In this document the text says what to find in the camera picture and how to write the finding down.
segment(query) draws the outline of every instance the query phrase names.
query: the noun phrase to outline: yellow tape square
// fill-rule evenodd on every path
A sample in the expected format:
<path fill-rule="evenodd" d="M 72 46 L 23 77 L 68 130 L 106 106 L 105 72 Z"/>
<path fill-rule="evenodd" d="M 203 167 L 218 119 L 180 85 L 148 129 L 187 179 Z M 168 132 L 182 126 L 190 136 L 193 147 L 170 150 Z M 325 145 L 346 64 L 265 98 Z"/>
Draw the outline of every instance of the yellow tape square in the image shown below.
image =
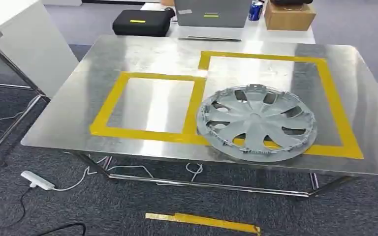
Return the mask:
<path fill-rule="evenodd" d="M 337 93 L 335 84 L 332 81 L 328 64 L 325 59 L 313 57 L 295 57 L 295 56 L 276 56 L 244 53 L 226 53 L 226 52 L 201 52 L 198 69 L 208 70 L 211 57 L 232 57 L 232 58 L 253 58 L 269 60 L 287 60 L 296 62 L 315 63 L 321 84 L 325 91 L 325 96 L 333 116 L 337 132 L 339 134 L 342 146 L 312 145 L 305 154 L 345 157 L 352 159 L 364 159 L 360 150 L 357 139 L 348 122 L 347 116 L 341 105 L 340 96 Z M 190 97 L 189 107 L 186 113 L 184 127 L 181 133 L 156 132 L 136 129 L 126 129 L 120 127 L 107 126 L 117 101 L 126 87 L 130 78 L 148 78 L 164 80 L 185 80 L 194 81 L 192 94 Z M 179 142 L 185 144 L 209 145 L 209 143 L 196 133 L 196 112 L 202 102 L 206 78 L 184 75 L 165 75 L 156 73 L 140 73 L 122 71 L 118 80 L 115 82 L 111 92 L 105 100 L 99 113 L 96 115 L 93 123 L 90 125 L 90 132 L 93 135 L 109 136 L 118 138 L 131 138 L 143 140 L 159 140 L 165 142 Z M 277 147 L 273 142 L 265 141 L 269 147 Z"/>

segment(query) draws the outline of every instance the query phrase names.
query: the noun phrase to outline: white desk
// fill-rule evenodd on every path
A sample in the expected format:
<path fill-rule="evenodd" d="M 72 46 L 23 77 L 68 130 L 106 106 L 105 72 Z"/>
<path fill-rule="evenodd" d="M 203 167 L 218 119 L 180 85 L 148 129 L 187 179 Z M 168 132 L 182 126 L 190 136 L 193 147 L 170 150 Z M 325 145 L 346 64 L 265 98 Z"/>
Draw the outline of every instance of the white desk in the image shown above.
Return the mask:
<path fill-rule="evenodd" d="M 0 33 L 0 52 L 48 96 L 78 63 L 40 0 L 0 0 Z"/>
<path fill-rule="evenodd" d="M 167 6 L 162 6 L 160 3 L 146 3 L 142 6 L 141 10 L 163 10 L 166 7 Z M 183 27 L 179 26 L 177 22 L 173 22 L 172 19 L 167 36 L 176 38 L 187 38 L 191 36 L 315 44 L 312 28 L 309 28 L 308 31 L 267 30 L 263 15 L 260 16 L 259 21 L 247 20 L 245 27 L 240 29 L 217 27 Z"/>

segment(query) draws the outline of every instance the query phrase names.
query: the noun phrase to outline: cardboard box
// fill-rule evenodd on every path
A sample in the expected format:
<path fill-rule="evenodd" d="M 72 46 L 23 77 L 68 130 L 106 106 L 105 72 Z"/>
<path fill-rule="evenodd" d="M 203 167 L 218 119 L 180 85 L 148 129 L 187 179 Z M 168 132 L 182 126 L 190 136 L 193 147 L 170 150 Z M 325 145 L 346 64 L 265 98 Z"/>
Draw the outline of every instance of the cardboard box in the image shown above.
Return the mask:
<path fill-rule="evenodd" d="M 268 30 L 307 31 L 315 15 L 310 4 L 276 6 L 267 1 L 264 20 Z"/>
<path fill-rule="evenodd" d="M 174 0 L 161 0 L 160 3 L 163 6 L 174 6 L 175 5 Z"/>

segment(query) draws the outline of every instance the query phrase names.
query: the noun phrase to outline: background table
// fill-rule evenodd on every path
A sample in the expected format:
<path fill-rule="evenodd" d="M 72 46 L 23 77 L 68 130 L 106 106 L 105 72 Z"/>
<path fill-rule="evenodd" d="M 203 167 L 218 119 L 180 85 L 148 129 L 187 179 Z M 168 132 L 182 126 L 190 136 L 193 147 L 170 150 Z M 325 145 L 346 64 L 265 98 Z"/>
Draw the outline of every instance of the background table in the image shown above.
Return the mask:
<path fill-rule="evenodd" d="M 141 10 L 164 10 L 167 6 L 160 3 L 146 3 Z M 259 21 L 246 20 L 244 28 L 217 28 L 217 27 L 182 27 L 176 21 L 170 23 L 168 37 L 217 37 L 224 39 L 257 40 L 265 42 L 288 42 L 314 44 L 314 33 L 310 27 L 308 31 L 267 30 L 263 13 Z"/>

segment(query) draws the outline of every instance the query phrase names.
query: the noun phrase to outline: yellow tape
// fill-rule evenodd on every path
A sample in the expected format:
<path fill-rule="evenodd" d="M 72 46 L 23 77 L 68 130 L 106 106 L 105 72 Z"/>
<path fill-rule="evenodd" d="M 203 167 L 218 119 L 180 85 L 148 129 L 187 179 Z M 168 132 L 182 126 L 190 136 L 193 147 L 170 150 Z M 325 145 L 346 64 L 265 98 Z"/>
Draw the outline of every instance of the yellow tape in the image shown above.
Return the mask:
<path fill-rule="evenodd" d="M 289 60 L 298 62 L 315 63 L 321 78 L 321 84 L 324 88 L 325 95 L 331 110 L 334 123 L 336 125 L 339 137 L 343 146 L 323 146 L 312 145 L 305 154 L 346 157 L 352 159 L 363 159 L 363 153 L 358 146 L 357 139 L 348 122 L 347 116 L 341 105 L 340 97 L 335 89 L 335 84 L 331 79 L 328 65 L 324 59 L 312 57 L 291 57 L 276 55 L 259 55 L 259 54 L 243 54 L 243 53 L 226 53 L 226 52 L 201 52 L 198 68 L 208 70 L 211 57 L 232 57 L 232 58 L 254 58 L 254 59 L 270 59 L 270 60 Z M 121 97 L 121 93 L 126 87 L 129 78 L 146 78 L 146 79 L 165 79 L 165 80 L 184 80 L 194 81 L 192 95 L 190 97 L 189 107 L 186 113 L 184 127 L 182 133 L 155 132 L 146 130 L 134 130 L 120 127 L 106 126 L 110 115 L 115 108 L 117 100 Z M 205 88 L 205 78 L 184 75 L 165 75 L 156 73 L 139 73 L 122 71 L 101 110 L 97 114 L 95 120 L 90 125 L 90 132 L 93 135 L 142 139 L 142 140 L 158 140 L 165 142 L 179 142 L 184 144 L 209 145 L 204 137 L 196 134 L 196 112 L 202 102 L 203 92 Z M 236 144 L 242 144 L 243 141 L 236 139 Z M 278 148 L 279 146 L 273 142 L 265 141 L 264 144 L 269 148 Z"/>
<path fill-rule="evenodd" d="M 224 228 L 224 229 L 229 229 L 229 230 L 237 230 L 237 231 L 243 231 L 243 232 L 254 233 L 254 234 L 260 235 L 260 228 L 254 225 L 236 223 L 236 222 L 225 221 L 225 220 L 217 220 L 217 219 L 212 219 L 212 218 L 181 214 L 181 213 L 176 213 L 174 215 L 146 213 L 146 219 L 165 220 L 165 221 L 173 221 L 173 222 L 180 222 L 180 223 L 205 225 L 205 226 L 212 226 L 212 227 Z"/>
<path fill-rule="evenodd" d="M 146 21 L 144 20 L 130 20 L 132 23 L 145 23 Z"/>
<path fill-rule="evenodd" d="M 190 96 L 188 111 L 186 112 L 185 124 L 182 133 L 196 134 L 196 113 L 202 103 L 203 91 L 205 89 L 205 79 L 195 79 Z"/>

